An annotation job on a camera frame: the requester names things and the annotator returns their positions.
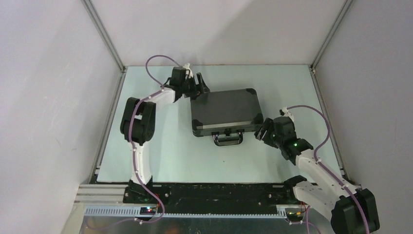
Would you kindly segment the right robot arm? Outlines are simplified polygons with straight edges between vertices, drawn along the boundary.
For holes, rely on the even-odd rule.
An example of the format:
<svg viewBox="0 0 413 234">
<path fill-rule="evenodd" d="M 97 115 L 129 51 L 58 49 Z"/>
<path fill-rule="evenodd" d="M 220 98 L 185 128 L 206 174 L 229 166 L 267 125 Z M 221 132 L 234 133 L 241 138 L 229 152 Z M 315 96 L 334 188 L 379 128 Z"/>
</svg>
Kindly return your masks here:
<svg viewBox="0 0 413 234">
<path fill-rule="evenodd" d="M 279 149 L 286 160 L 316 183 L 313 185 L 300 175 L 286 180 L 283 191 L 286 202 L 307 204 L 330 221 L 336 234 L 371 234 L 380 229 L 374 194 L 358 188 L 324 164 L 314 154 L 314 147 L 297 137 L 290 117 L 267 118 L 254 135 Z"/>
</svg>

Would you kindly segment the black poker case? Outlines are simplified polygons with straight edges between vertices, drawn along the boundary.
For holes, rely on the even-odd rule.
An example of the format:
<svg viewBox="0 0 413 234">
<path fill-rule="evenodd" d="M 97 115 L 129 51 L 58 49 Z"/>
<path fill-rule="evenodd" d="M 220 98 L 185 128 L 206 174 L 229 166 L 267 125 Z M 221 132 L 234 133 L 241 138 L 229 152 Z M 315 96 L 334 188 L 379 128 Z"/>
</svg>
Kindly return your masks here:
<svg viewBox="0 0 413 234">
<path fill-rule="evenodd" d="M 263 124 L 255 89 L 217 91 L 190 99 L 191 126 L 195 137 L 213 137 L 216 146 L 239 145 L 243 134 Z"/>
</svg>

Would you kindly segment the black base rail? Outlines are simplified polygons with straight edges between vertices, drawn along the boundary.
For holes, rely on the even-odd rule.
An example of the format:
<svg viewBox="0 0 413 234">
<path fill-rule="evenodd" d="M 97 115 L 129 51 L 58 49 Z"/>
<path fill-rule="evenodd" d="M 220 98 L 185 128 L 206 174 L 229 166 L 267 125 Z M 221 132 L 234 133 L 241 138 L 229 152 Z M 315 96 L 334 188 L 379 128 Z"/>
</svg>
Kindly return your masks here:
<svg viewBox="0 0 413 234">
<path fill-rule="evenodd" d="M 299 205 L 285 183 L 158 183 L 146 187 L 149 197 L 131 195 L 125 188 L 123 203 L 154 204 L 167 214 L 276 215 L 282 205 Z"/>
</svg>

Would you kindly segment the left aluminium frame post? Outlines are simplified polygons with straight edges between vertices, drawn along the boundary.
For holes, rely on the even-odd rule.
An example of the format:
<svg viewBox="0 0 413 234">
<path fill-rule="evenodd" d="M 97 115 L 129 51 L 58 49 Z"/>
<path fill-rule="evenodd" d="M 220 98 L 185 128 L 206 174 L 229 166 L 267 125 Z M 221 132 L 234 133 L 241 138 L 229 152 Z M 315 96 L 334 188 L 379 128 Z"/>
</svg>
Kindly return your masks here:
<svg viewBox="0 0 413 234">
<path fill-rule="evenodd" d="M 125 71 L 125 65 L 93 3 L 92 0 L 81 0 L 86 12 L 88 13 L 92 23 L 94 24 L 98 34 L 100 35 L 103 43 L 105 44 L 106 48 L 108 49 L 112 59 L 114 60 L 117 68 L 121 71 Z"/>
</svg>

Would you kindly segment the right aluminium frame post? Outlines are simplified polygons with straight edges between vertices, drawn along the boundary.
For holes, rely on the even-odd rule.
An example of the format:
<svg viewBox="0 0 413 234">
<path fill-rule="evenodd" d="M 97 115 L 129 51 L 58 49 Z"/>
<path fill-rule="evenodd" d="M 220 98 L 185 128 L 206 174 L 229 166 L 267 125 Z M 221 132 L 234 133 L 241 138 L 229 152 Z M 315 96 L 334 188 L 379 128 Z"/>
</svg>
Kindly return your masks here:
<svg viewBox="0 0 413 234">
<path fill-rule="evenodd" d="M 317 66 L 318 66 L 319 62 L 321 61 L 325 50 L 327 49 L 327 47 L 330 44 L 330 42 L 332 41 L 334 35 L 338 31 L 342 21 L 344 20 L 344 18 L 347 15 L 348 11 L 352 7 L 353 3 L 354 3 L 354 0 L 345 0 L 344 1 L 338 15 L 334 19 L 334 22 L 333 22 L 332 26 L 330 27 L 330 29 L 327 33 L 324 41 L 322 42 L 320 48 L 318 49 L 318 52 L 316 53 L 316 56 L 313 59 L 313 62 L 311 63 L 310 67 L 311 67 L 311 70 L 313 71 L 313 73 L 317 69 Z"/>
</svg>

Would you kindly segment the aluminium frame post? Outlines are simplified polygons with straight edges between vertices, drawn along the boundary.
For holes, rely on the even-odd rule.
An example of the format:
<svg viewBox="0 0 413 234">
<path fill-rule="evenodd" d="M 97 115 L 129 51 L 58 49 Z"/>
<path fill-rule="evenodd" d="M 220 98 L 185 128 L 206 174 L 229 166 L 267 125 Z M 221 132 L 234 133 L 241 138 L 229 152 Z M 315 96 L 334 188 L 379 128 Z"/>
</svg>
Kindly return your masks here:
<svg viewBox="0 0 413 234">
<path fill-rule="evenodd" d="M 325 50 L 327 49 L 327 47 L 330 44 L 330 42 L 332 41 L 334 35 L 338 31 L 342 21 L 344 20 L 344 18 L 347 15 L 348 11 L 352 7 L 353 3 L 354 3 L 354 0 L 345 0 L 344 1 L 338 15 L 334 19 L 334 22 L 333 22 L 332 26 L 330 27 L 330 29 L 327 33 L 324 41 L 322 42 L 320 48 L 318 49 L 318 52 L 316 53 L 316 56 L 313 59 L 313 62 L 311 63 L 310 67 L 311 67 L 311 70 L 313 71 L 313 73 L 317 69 L 317 66 L 318 66 L 319 62 L 321 61 Z"/>
<path fill-rule="evenodd" d="M 125 71 L 125 65 L 93 3 L 92 0 L 81 0 L 86 12 L 88 13 L 92 23 L 94 24 L 98 34 L 100 35 L 103 43 L 105 44 L 106 48 L 108 49 L 112 59 L 114 60 L 117 68 L 121 71 Z"/>
</svg>

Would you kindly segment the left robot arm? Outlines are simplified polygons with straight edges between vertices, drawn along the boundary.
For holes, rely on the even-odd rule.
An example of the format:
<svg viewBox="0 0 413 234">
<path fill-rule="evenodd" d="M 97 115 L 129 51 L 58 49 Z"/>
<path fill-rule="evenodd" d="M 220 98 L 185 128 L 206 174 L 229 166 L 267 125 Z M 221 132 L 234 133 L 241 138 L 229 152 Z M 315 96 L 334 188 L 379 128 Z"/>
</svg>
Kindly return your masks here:
<svg viewBox="0 0 413 234">
<path fill-rule="evenodd" d="M 152 201 L 154 190 L 149 164 L 149 141 L 155 132 L 156 112 L 181 97 L 196 98 L 210 92 L 201 73 L 194 74 L 189 64 L 173 67 L 171 76 L 159 90 L 147 97 L 127 100 L 120 124 L 120 132 L 131 146 L 132 173 L 128 183 L 131 195 L 142 203 Z"/>
</svg>

